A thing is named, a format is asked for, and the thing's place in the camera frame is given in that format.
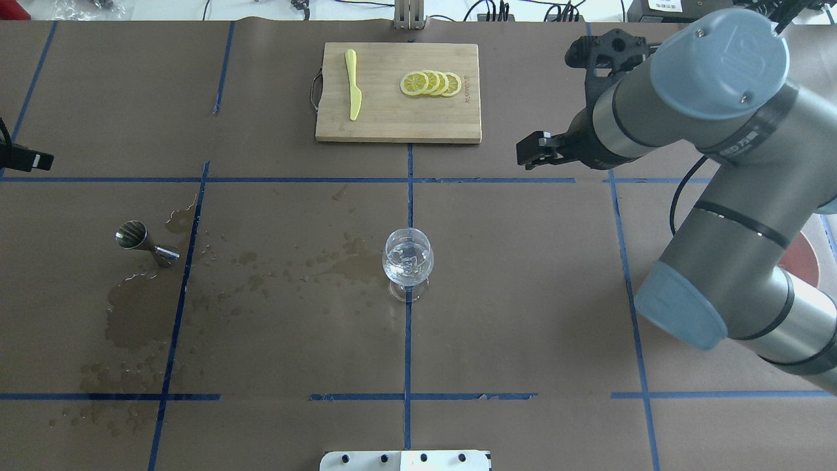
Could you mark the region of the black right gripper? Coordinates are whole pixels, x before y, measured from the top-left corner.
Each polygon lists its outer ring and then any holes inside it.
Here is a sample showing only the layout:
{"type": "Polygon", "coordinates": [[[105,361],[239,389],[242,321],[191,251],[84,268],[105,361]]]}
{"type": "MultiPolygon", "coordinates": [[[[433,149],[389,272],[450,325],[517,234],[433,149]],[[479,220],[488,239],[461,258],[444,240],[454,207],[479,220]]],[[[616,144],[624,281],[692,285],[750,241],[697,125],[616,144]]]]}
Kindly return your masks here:
{"type": "Polygon", "coordinates": [[[515,144],[515,155],[517,165],[525,169],[570,163],[597,170],[615,167],[615,153],[599,141],[592,128],[578,128],[557,135],[533,131],[515,144]]]}

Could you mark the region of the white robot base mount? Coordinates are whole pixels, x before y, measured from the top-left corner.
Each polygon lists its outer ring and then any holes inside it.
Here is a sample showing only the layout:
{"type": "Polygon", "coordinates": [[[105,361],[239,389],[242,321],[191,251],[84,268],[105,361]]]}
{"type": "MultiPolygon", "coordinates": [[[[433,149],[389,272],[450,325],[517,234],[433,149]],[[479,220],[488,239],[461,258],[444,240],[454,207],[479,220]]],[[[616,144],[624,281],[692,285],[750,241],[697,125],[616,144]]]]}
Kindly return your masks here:
{"type": "Polygon", "coordinates": [[[490,452],[476,449],[334,451],[320,470],[492,470],[490,452]]]}

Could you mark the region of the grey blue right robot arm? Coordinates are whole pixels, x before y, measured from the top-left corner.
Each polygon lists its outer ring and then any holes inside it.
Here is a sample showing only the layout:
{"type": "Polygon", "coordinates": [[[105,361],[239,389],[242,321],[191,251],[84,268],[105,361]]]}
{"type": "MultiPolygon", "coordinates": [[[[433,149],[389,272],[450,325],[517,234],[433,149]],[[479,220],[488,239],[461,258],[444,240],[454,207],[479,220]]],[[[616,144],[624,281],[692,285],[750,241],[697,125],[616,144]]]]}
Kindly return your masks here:
{"type": "Polygon", "coordinates": [[[566,132],[517,143],[519,165],[615,169],[679,141],[719,165],[634,296],[638,313],[835,393],[835,297],[778,265],[811,215],[835,213],[835,105],[790,80],[772,22],[718,10],[654,50],[614,29],[580,37],[565,62],[586,71],[586,105],[566,132]]]}

